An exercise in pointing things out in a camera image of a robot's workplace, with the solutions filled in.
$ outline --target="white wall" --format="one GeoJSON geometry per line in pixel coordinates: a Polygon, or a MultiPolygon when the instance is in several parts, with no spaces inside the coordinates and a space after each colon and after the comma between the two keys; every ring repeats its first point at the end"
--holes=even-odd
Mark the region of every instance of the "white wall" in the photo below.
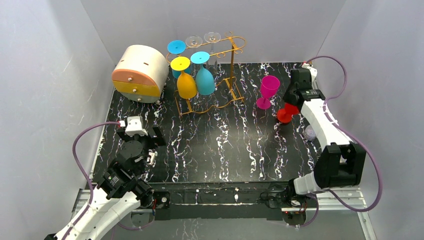
{"type": "MultiPolygon", "coordinates": [[[[317,54],[345,1],[81,0],[115,63],[130,45],[166,55],[170,41],[208,32],[224,37],[227,31],[247,40],[236,62],[304,61],[317,54]]],[[[217,43],[215,51],[231,47],[225,43],[217,43]]],[[[227,56],[221,62],[229,61],[227,56]]]]}
{"type": "MultiPolygon", "coordinates": [[[[423,239],[423,12],[423,1],[348,0],[318,54],[346,66],[346,91],[329,107],[370,147],[382,169],[383,196],[369,213],[382,240],[423,239]]],[[[338,65],[315,65],[324,94],[339,91],[338,65]]],[[[377,180],[369,160],[361,188],[366,202],[374,201],[377,180]]]]}
{"type": "MultiPolygon", "coordinates": [[[[113,69],[79,0],[0,2],[1,239],[44,239],[70,220],[85,185],[72,143],[104,122],[113,69]]],[[[100,130],[77,147],[86,169],[100,130]]]]}

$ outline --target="blue wine glass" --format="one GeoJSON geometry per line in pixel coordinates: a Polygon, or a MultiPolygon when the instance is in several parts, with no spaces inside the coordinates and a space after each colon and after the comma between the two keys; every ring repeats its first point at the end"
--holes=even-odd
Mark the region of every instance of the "blue wine glass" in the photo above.
{"type": "MultiPolygon", "coordinates": [[[[186,43],[181,40],[174,40],[168,44],[167,48],[170,54],[175,54],[177,55],[177,57],[179,57],[184,52],[184,50],[186,50],[186,43]]],[[[184,72],[186,74],[190,74],[191,73],[190,68],[188,67],[187,69],[184,70],[184,72]]],[[[174,78],[178,79],[178,77],[181,75],[181,72],[175,71],[174,69],[172,69],[172,75],[174,78]]]]}
{"type": "Polygon", "coordinates": [[[215,79],[212,73],[203,67],[203,64],[209,60],[209,53],[198,51],[191,55],[192,63],[199,65],[199,71],[196,74],[196,86],[200,95],[210,95],[215,91],[215,79]]]}

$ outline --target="black marble table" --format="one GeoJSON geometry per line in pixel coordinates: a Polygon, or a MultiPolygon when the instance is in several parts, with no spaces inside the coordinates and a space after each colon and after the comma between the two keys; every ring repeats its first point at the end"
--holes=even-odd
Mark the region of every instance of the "black marble table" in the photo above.
{"type": "MultiPolygon", "coordinates": [[[[176,79],[168,75],[167,86],[159,105],[131,101],[119,92],[113,93],[108,121],[128,116],[142,116],[148,128],[159,125],[167,146],[157,149],[156,164],[143,178],[150,183],[216,183],[288,181],[310,173],[321,149],[317,140],[304,140],[303,129],[307,120],[293,116],[288,125],[276,121],[277,111],[284,106],[284,91],[290,81],[290,70],[299,63],[248,63],[235,64],[236,84],[245,97],[222,109],[204,114],[179,116],[174,91],[176,79]],[[271,107],[259,109],[256,100],[261,97],[261,79],[276,76],[280,89],[272,97],[271,107]]],[[[216,81],[229,77],[230,65],[221,64],[215,74],[216,81]]],[[[201,111],[207,105],[227,102],[229,90],[223,84],[214,94],[193,99],[193,107],[201,111]]],[[[185,100],[180,107],[187,110],[185,100]]],[[[96,159],[93,182],[104,174],[108,162],[121,144],[115,126],[105,127],[96,159]]]]}

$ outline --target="white robotic arm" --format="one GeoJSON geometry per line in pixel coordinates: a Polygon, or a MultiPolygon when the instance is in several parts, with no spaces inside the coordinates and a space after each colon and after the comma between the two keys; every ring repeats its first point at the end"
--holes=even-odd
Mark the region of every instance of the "white robotic arm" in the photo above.
{"type": "Polygon", "coordinates": [[[325,106],[324,95],[316,89],[316,76],[317,70],[305,63],[292,70],[283,96],[286,107],[297,109],[310,123],[322,149],[313,172],[289,181],[289,198],[358,185],[364,168],[365,150],[334,126],[337,121],[325,106]]]}
{"type": "Polygon", "coordinates": [[[109,200],[106,199],[107,195],[103,189],[95,188],[93,201],[78,224],[72,225],[87,207],[88,202],[82,206],[68,225],[56,233],[56,238],[58,240],[63,239],[67,230],[72,228],[65,238],[66,240],[99,240],[123,217],[140,207],[140,201],[136,199],[137,196],[132,192],[125,193],[122,198],[111,198],[109,200]]]}
{"type": "Polygon", "coordinates": [[[125,215],[152,201],[153,190],[139,178],[153,165],[157,146],[166,145],[159,127],[149,135],[140,116],[119,121],[116,133],[123,140],[88,201],[67,226],[44,240],[99,240],[125,215]]]}

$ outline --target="glass base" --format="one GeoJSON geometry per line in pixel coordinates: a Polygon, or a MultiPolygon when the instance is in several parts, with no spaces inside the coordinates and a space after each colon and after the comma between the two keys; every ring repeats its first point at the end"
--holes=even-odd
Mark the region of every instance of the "glass base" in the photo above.
{"type": "Polygon", "coordinates": [[[271,102],[268,98],[261,97],[261,98],[257,99],[256,105],[257,105],[258,108],[265,110],[265,109],[269,109],[271,107],[271,102]]]}

